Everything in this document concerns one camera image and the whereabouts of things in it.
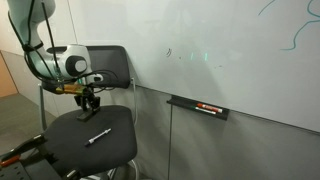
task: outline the black cable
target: black cable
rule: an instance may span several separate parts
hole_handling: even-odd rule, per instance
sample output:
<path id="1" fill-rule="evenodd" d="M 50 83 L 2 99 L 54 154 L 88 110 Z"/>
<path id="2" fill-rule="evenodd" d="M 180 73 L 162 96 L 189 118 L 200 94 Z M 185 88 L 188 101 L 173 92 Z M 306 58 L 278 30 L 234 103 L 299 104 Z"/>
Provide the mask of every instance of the black cable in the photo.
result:
<path id="1" fill-rule="evenodd" d="M 35 68 L 34 66 L 32 66 L 33 63 L 30 63 L 30 62 L 29 62 L 27 56 L 28 56 L 28 55 L 25 53 L 24 59 L 25 59 L 27 65 L 28 65 L 31 73 L 32 73 L 37 79 L 39 79 L 40 81 L 45 82 L 45 83 L 47 83 L 47 84 L 57 85 L 56 83 L 50 82 L 50 81 L 52 81 L 52 80 L 55 81 L 55 79 L 47 79 L 47 78 L 43 78 L 43 77 L 39 76 L 40 73 L 36 70 L 36 68 Z M 63 84 L 74 83 L 75 81 L 76 81 L 76 79 L 70 79 L 70 80 L 64 81 Z"/>
<path id="2" fill-rule="evenodd" d="M 47 15 L 47 11 L 46 11 L 46 7 L 45 7 L 45 5 L 44 5 L 44 2 L 42 2 L 41 5 L 42 5 L 43 13 L 44 13 L 44 16 L 45 16 L 45 19 L 46 19 L 46 24 L 47 24 L 47 28 L 48 28 L 48 32 L 49 32 L 50 41 L 51 41 L 51 47 L 52 47 L 52 52 L 53 52 L 53 59 L 54 59 L 54 62 L 56 63 L 56 68 L 57 68 L 57 69 L 60 69 L 60 68 L 59 68 L 59 65 L 58 65 L 58 61 L 57 61 L 56 50 L 55 50 L 55 46 L 54 46 L 54 42 L 53 42 L 53 37 L 52 37 L 52 32 L 51 32 L 51 28 L 50 28 L 50 25 L 49 25 L 48 15 Z"/>
<path id="3" fill-rule="evenodd" d="M 112 88 L 110 88 L 110 89 L 107 89 L 108 87 L 104 87 L 104 88 L 101 88 L 101 87 L 99 87 L 99 86 L 92 86 L 93 88 L 100 88 L 100 90 L 99 91 L 94 91 L 93 93 L 99 93 L 99 92 L 102 92 L 102 91 L 111 91 L 111 90 L 114 90 L 115 88 L 114 87 L 112 87 Z"/>
<path id="4" fill-rule="evenodd" d="M 30 10 L 29 10 L 29 15 L 28 15 L 28 45 L 31 45 L 31 16 L 32 16 L 32 12 L 33 12 L 33 7 L 34 7 L 34 1 L 31 1 L 31 5 L 30 5 Z"/>
<path id="5" fill-rule="evenodd" d="M 106 79 L 106 81 L 109 81 L 109 82 L 111 82 L 112 81 L 112 77 L 111 77 L 111 75 L 110 75 L 110 73 L 108 73 L 108 72 L 94 72 L 94 73 L 89 73 L 90 75 L 92 75 L 92 74 L 101 74 L 101 75 L 106 75 L 107 77 L 108 77 L 108 79 Z"/>
<path id="6" fill-rule="evenodd" d="M 30 71 L 32 72 L 32 74 L 33 74 L 37 79 L 39 79 L 39 80 L 41 80 L 41 81 L 50 81 L 50 80 L 52 80 L 52 79 L 50 79 L 50 78 L 47 78 L 47 77 L 43 76 L 41 73 L 39 73 L 39 71 L 37 70 L 37 68 L 34 66 L 32 60 L 30 60 L 30 59 L 32 59 L 32 58 L 30 57 L 30 55 L 29 55 L 28 53 L 25 53 L 24 59 L 25 59 L 27 65 L 28 65 Z"/>
<path id="7" fill-rule="evenodd" d="M 43 59 L 43 57 L 41 56 L 41 54 L 39 53 L 39 51 L 37 51 L 37 50 L 35 50 L 35 51 L 36 51 L 36 53 L 38 54 L 38 56 L 40 57 L 40 59 L 41 59 L 41 61 L 43 62 L 43 64 L 46 66 L 46 68 L 47 68 L 47 70 L 48 70 L 51 78 L 54 79 L 54 77 L 53 77 L 53 75 L 52 75 L 52 73 L 51 73 L 51 71 L 50 71 L 50 69 L 49 69 L 46 61 Z"/>
<path id="8" fill-rule="evenodd" d="M 9 17 L 10 24 L 11 24 L 11 26 L 12 26 L 12 28 L 13 28 L 13 31 L 14 31 L 14 33 L 16 34 L 16 36 L 18 37 L 19 42 L 20 42 L 20 44 L 21 44 L 21 46 L 22 46 L 22 45 L 23 45 L 22 39 L 21 39 L 21 37 L 19 36 L 19 33 L 18 33 L 16 27 L 14 26 L 14 24 L 13 24 L 13 22 L 12 22 L 12 19 L 11 19 L 11 16 L 10 16 L 10 12 L 8 12 L 8 17 Z"/>
<path id="9" fill-rule="evenodd" d="M 95 70 L 95 71 L 92 71 L 90 73 L 87 73 L 87 74 L 83 74 L 81 76 L 79 76 L 80 78 L 82 77 L 87 77 L 87 76 L 90 76 L 90 75 L 93 75 L 93 74 L 106 74 L 106 75 L 109 75 L 107 73 L 111 73 L 114 75 L 114 77 L 116 77 L 116 79 L 118 79 L 118 76 L 116 73 L 114 73 L 113 71 L 110 71 L 110 70 L 107 70 L 107 69 L 101 69 L 101 70 Z"/>

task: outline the floor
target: floor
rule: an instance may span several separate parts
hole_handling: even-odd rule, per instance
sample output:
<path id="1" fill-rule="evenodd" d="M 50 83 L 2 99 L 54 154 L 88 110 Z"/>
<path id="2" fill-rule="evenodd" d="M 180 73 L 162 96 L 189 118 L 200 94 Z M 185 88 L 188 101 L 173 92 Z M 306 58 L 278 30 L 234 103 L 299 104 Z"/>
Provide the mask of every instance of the floor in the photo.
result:
<path id="1" fill-rule="evenodd" d="M 46 112 L 48 125 L 55 119 Z M 0 98 L 0 154 L 36 136 L 40 131 L 38 106 L 20 94 Z M 125 165 L 118 168 L 114 180 L 133 180 L 135 171 Z"/>

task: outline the gray wall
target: gray wall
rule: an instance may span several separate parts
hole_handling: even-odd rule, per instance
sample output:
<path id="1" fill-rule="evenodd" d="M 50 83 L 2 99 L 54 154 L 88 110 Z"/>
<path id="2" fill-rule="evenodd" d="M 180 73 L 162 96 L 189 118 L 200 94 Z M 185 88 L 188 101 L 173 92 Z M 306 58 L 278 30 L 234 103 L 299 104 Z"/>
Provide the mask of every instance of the gray wall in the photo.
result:
<path id="1" fill-rule="evenodd" d="M 39 81 L 23 58 L 2 53 L 19 92 L 37 103 Z M 131 87 L 99 96 L 103 105 L 134 108 Z M 137 97 L 136 160 L 141 171 L 155 180 L 168 179 L 168 174 L 171 180 L 320 179 L 318 133 L 234 111 L 228 121 L 218 120 L 171 106 L 166 103 L 170 94 L 142 87 L 137 88 Z M 78 108 L 72 95 L 45 92 L 45 101 L 55 116 Z"/>

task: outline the red marker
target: red marker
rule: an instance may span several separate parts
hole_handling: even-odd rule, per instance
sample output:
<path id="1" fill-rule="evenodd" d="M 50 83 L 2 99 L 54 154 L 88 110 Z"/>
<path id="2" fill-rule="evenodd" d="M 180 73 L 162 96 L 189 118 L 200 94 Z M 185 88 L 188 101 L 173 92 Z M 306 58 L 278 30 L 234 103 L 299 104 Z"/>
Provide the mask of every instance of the red marker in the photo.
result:
<path id="1" fill-rule="evenodd" d="M 216 107 L 213 107 L 213 106 L 209 106 L 209 105 L 205 105 L 205 104 L 201 104 L 201 103 L 198 103 L 197 106 L 200 107 L 200 108 L 208 109 L 210 111 L 222 113 L 222 109 L 216 108 Z"/>

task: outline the electrical cable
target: electrical cable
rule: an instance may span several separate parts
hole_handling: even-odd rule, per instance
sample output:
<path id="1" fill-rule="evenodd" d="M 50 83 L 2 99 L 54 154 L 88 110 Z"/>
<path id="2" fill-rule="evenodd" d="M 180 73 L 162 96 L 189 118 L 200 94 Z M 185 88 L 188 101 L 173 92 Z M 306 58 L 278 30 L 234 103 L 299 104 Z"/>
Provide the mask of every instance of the electrical cable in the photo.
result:
<path id="1" fill-rule="evenodd" d="M 113 71 L 110 71 L 110 70 L 107 70 L 107 69 L 101 69 L 101 70 L 95 70 L 95 71 L 92 71 L 90 73 L 87 73 L 87 74 L 83 74 L 81 76 L 79 76 L 79 78 L 83 78 L 83 77 L 87 77 L 87 76 L 90 76 L 90 75 L 93 75 L 93 74 L 106 74 L 106 75 L 109 75 L 107 73 L 111 73 L 114 75 L 114 77 L 116 77 L 118 79 L 118 76 L 116 75 L 116 73 L 114 73 Z"/>
<path id="2" fill-rule="evenodd" d="M 19 36 L 18 31 L 17 31 L 16 27 L 14 26 L 14 24 L 13 24 L 13 22 L 12 22 L 12 19 L 11 19 L 11 16 L 10 16 L 10 12 L 8 12 L 8 18 L 9 18 L 9 21 L 10 21 L 10 24 L 11 24 L 11 26 L 12 26 L 12 28 L 13 28 L 14 33 L 15 33 L 16 36 L 18 37 L 18 40 L 19 40 L 20 44 L 23 45 L 22 39 L 21 39 L 21 37 Z"/>
<path id="3" fill-rule="evenodd" d="M 30 5 L 30 9 L 29 9 L 29 15 L 28 15 L 28 45 L 31 46 L 31 16 L 32 16 L 32 12 L 33 12 L 33 7 L 34 7 L 34 1 L 31 1 L 31 5 Z"/>
<path id="4" fill-rule="evenodd" d="M 58 61 L 57 61 L 56 50 L 55 50 L 53 37 L 52 37 L 52 32 L 51 32 L 51 28 L 50 28 L 50 25 L 49 25 L 48 15 L 47 15 L 47 11 L 46 11 L 46 7 L 44 5 L 44 2 L 41 2 L 41 5 L 42 5 L 43 13 L 44 13 L 44 16 L 45 16 L 45 19 L 46 19 L 47 29 L 48 29 L 48 32 L 49 32 L 49 37 L 50 37 L 50 42 L 51 42 L 51 47 L 52 47 L 52 52 L 53 52 L 53 59 L 54 59 L 54 62 L 56 64 L 56 68 L 60 69 Z"/>
<path id="5" fill-rule="evenodd" d="M 46 63 L 46 61 L 43 59 L 43 57 L 41 56 L 41 54 L 39 53 L 39 51 L 38 51 L 38 50 L 35 50 L 35 52 L 38 54 L 38 56 L 40 57 L 41 61 L 42 61 L 42 62 L 43 62 L 43 64 L 46 66 L 46 68 L 47 68 L 47 70 L 48 70 L 48 72 L 49 72 L 49 74 L 50 74 L 51 78 L 52 78 L 52 79 L 54 79 L 54 77 L 53 77 L 53 75 L 52 75 L 52 73 L 51 73 L 51 71 L 50 71 L 50 69 L 49 69 L 49 67 L 48 67 L 48 65 L 47 65 L 47 63 Z"/>
<path id="6" fill-rule="evenodd" d="M 32 73 L 37 79 L 39 79 L 40 81 L 45 82 L 45 83 L 47 83 L 47 84 L 57 85 L 56 83 L 50 82 L 50 81 L 52 81 L 51 79 L 45 79 L 45 78 L 42 78 L 41 76 L 39 76 L 39 75 L 37 74 L 37 73 L 39 73 L 39 72 L 38 72 L 38 71 L 35 71 L 35 67 L 32 66 L 33 63 L 29 63 L 29 61 L 27 60 L 27 56 L 28 56 L 28 55 L 25 53 L 24 59 L 25 59 L 27 65 L 28 65 L 31 73 Z M 68 80 L 68 81 L 64 81 L 63 84 L 69 84 L 69 83 L 73 83 L 73 82 L 75 82 L 75 81 L 76 81 L 76 79 L 70 79 L 70 80 Z"/>
<path id="7" fill-rule="evenodd" d="M 102 92 L 102 91 L 111 91 L 111 90 L 114 90 L 115 88 L 114 87 L 103 87 L 103 88 L 101 88 L 101 87 L 94 87 L 93 86 L 93 88 L 100 88 L 100 90 L 99 91 L 94 91 L 93 93 L 100 93 L 100 92 Z"/>

